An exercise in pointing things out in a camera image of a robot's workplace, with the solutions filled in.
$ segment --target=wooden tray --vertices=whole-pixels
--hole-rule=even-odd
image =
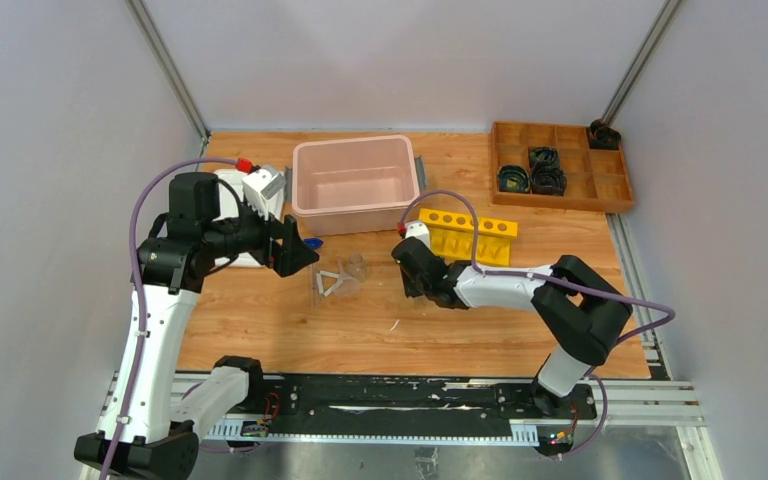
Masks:
[[[555,147],[567,177],[562,197],[499,190],[497,174],[505,165],[519,165],[530,174],[528,153]],[[587,127],[543,123],[495,122],[490,139],[491,202],[497,205],[564,208],[624,213],[634,206],[634,194],[622,145],[619,150],[589,147]]]

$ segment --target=wooden table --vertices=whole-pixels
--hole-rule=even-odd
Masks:
[[[374,133],[213,134],[207,156],[246,157],[283,168],[306,141]],[[425,159],[430,188],[455,190],[481,216],[519,222],[511,264],[551,264],[562,254],[581,257],[624,290],[605,216],[598,213],[490,205],[487,134],[408,133]],[[226,168],[221,165],[207,170]],[[431,208],[464,211],[434,197]],[[289,204],[285,213],[292,213]],[[302,236],[308,232],[304,222]],[[363,254],[368,278],[351,298],[329,296],[311,307],[310,274],[279,278],[266,269],[228,268],[209,277],[190,318],[178,368],[210,369],[223,355],[260,359],[264,370],[316,373],[531,376],[556,342],[536,314],[483,308],[447,310],[405,298],[390,257],[395,231],[324,237],[319,268],[337,271],[336,257]],[[395,329],[391,328],[399,320]],[[614,349],[597,370],[606,377],[648,378],[643,349],[632,339]]]

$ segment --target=plastic container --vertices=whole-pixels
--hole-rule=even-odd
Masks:
[[[302,143],[293,151],[293,212],[315,235],[394,230],[419,196],[403,135]]]

